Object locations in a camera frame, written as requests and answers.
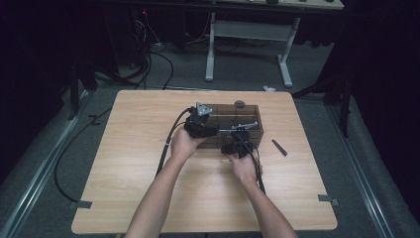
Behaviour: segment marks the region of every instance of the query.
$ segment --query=forearm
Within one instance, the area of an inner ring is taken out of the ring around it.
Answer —
[[[244,189],[256,212],[262,237],[297,237],[284,215],[256,183],[246,183]]]
[[[183,163],[169,158],[139,204],[126,237],[158,237]]]

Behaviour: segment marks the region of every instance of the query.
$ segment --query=human hand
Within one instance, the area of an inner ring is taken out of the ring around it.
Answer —
[[[205,140],[206,138],[193,139],[183,128],[179,128],[174,133],[170,143],[171,157],[185,162]]]
[[[242,185],[257,184],[256,166],[250,154],[247,154],[241,159],[238,158],[238,154],[229,155],[229,161],[232,163],[235,177]]]

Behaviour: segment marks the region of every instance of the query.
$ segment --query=person's left hand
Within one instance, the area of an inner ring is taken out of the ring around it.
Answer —
[[[183,128],[179,128],[176,130],[170,143],[171,157],[185,162],[205,140],[206,138],[193,139]]]

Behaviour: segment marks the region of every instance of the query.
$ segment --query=marker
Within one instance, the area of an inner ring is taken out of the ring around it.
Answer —
[[[271,140],[272,141],[272,143],[281,151],[281,153],[284,155],[284,156],[287,156],[287,152],[286,151],[284,151],[284,149],[280,146],[280,145],[278,145],[278,143],[276,142],[276,141],[274,141],[274,140]]]

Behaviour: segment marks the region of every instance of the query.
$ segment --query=white desk frame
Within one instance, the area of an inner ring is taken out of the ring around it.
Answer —
[[[287,69],[286,60],[296,36],[300,18],[295,18],[293,25],[272,25],[258,23],[244,23],[216,20],[216,14],[211,15],[210,44],[207,56],[206,81],[213,81],[214,69],[214,38],[232,37],[242,39],[258,39],[286,42],[283,54],[277,55],[284,86],[291,87],[290,73]]]

